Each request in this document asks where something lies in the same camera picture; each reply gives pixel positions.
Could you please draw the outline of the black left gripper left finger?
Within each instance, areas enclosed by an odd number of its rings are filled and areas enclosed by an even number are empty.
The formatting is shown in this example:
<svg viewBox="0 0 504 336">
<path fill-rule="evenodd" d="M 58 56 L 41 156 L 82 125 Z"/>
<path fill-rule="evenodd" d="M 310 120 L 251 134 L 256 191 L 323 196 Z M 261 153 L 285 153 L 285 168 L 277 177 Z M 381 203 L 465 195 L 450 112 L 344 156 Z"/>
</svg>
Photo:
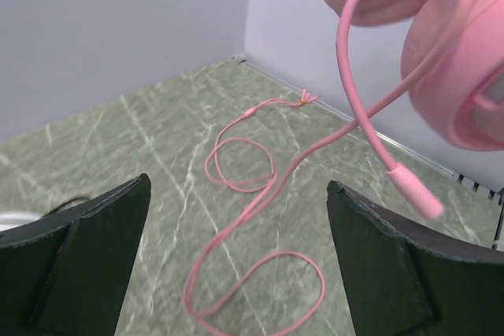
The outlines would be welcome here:
<svg viewBox="0 0 504 336">
<path fill-rule="evenodd" d="M 140 176 L 1 233 L 3 335 L 113 335 L 150 206 Z"/>
</svg>

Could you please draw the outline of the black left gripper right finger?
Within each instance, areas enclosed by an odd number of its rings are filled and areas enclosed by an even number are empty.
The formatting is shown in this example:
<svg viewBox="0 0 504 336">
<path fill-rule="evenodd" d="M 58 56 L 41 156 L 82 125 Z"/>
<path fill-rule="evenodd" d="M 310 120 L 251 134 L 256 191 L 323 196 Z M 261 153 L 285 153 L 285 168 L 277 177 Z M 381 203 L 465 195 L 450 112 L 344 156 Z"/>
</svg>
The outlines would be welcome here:
<svg viewBox="0 0 504 336">
<path fill-rule="evenodd" d="M 328 184 L 328 219 L 357 335 L 501 335 L 503 254 Z"/>
</svg>

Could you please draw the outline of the pink headphones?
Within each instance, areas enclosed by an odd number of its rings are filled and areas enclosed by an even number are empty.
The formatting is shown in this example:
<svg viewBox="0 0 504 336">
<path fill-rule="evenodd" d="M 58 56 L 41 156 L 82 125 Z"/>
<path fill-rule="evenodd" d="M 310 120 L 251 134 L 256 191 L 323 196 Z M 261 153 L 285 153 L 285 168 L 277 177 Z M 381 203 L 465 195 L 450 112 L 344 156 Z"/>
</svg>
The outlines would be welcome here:
<svg viewBox="0 0 504 336">
<path fill-rule="evenodd" d="M 324 0 L 339 16 L 335 49 L 354 119 L 324 139 L 334 142 L 359 127 L 389 179 L 425 218 L 443 206 L 385 149 L 371 117 L 403 94 L 423 120 L 450 144 L 474 151 L 503 148 L 503 0 Z M 412 19 L 402 48 L 401 83 L 372 108 L 363 106 L 350 70 L 351 26 Z"/>
</svg>

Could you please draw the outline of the white and black headphones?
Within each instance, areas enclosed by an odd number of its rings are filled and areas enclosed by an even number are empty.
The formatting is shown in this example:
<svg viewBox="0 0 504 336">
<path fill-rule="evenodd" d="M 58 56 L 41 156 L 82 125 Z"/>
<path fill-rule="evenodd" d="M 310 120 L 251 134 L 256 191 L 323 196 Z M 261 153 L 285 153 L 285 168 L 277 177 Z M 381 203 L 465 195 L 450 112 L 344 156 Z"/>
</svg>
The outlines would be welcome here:
<svg viewBox="0 0 504 336">
<path fill-rule="evenodd" d="M 16 227 L 23 226 L 27 223 L 35 222 L 43 217 L 47 217 L 60 212 L 61 210 L 67 209 L 72 205 L 84 203 L 85 201 L 90 200 L 91 197 L 89 196 L 77 196 L 70 198 L 67 201 L 62 202 L 55 208 L 51 209 L 50 211 L 44 213 L 43 215 L 26 210 L 12 210 L 1 212 L 1 231 L 7 231 Z"/>
</svg>

